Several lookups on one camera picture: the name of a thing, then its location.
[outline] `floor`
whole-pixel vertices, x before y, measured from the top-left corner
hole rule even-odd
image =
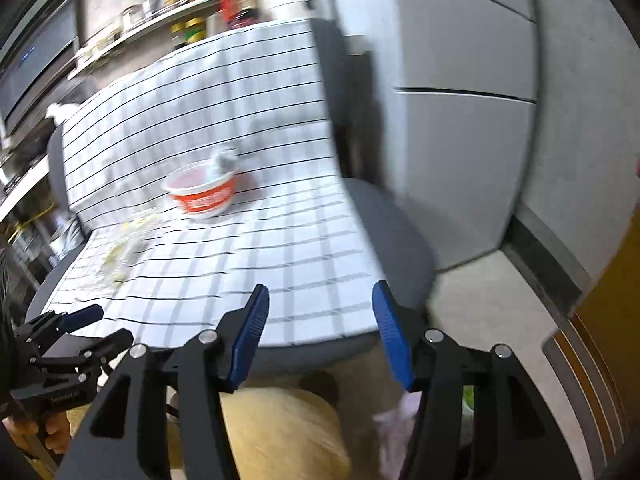
[[[593,473],[578,421],[540,349],[555,324],[523,277],[500,251],[446,272],[430,300],[434,324],[459,344],[489,349],[507,343],[540,389],[554,414],[583,480]],[[330,369],[340,385],[338,414],[351,455],[351,480],[374,480],[378,451],[372,416],[395,407],[402,395],[380,346]],[[295,386],[298,378],[254,382],[250,386]],[[174,479],[183,479],[175,472]]]

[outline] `metal screw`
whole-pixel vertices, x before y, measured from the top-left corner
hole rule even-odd
[[[204,330],[198,334],[198,339],[203,344],[213,343],[218,339],[218,332],[215,330]]]
[[[129,350],[129,355],[134,359],[138,359],[139,357],[142,357],[144,354],[146,354],[146,346],[144,346],[142,343],[133,345],[131,347],[131,350]]]
[[[444,334],[436,328],[430,328],[424,333],[424,338],[429,343],[439,343],[444,339]]]
[[[509,348],[507,345],[499,344],[495,346],[495,354],[502,359],[511,357],[511,353],[511,348]]]

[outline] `white cloth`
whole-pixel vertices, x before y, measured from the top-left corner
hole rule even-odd
[[[262,283],[271,295],[263,346],[375,330],[371,288],[383,275],[331,135],[305,20],[231,31],[112,83],[65,122],[69,203],[93,233],[45,310],[98,303],[104,319],[78,335],[127,328],[174,347]],[[183,218],[162,180],[216,145],[239,152],[234,204],[208,222]],[[127,281],[111,294],[81,290],[119,224],[151,207],[164,222]]]

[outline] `gray chair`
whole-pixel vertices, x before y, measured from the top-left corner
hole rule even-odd
[[[312,20],[312,28],[329,115],[334,124],[334,131],[343,132],[350,120],[348,59],[344,38],[333,22]],[[61,127],[57,128],[49,139],[47,151],[52,192],[59,207],[68,209],[62,164]],[[344,183],[396,299],[405,306],[422,311],[426,316],[426,300],[436,274],[433,251],[390,197],[362,180],[345,178]],[[47,276],[31,301],[27,320],[42,312],[56,283],[81,250],[82,247],[79,247],[69,253]],[[259,348],[252,365],[252,374],[301,374],[325,368],[333,362],[366,351],[377,340],[377,332],[372,332],[287,348]],[[50,349],[48,355],[78,354],[81,348],[92,341],[90,338],[66,335]]]

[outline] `human hand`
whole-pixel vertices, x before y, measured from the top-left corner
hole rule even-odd
[[[29,452],[29,444],[25,436],[38,434],[38,425],[26,418],[16,420],[13,417],[4,419],[2,423],[14,440],[15,445]],[[66,452],[66,448],[69,447],[69,443],[71,442],[71,426],[68,418],[66,418],[66,413],[61,412],[51,415],[45,423],[45,429],[49,434],[44,441],[45,447],[56,454]]]

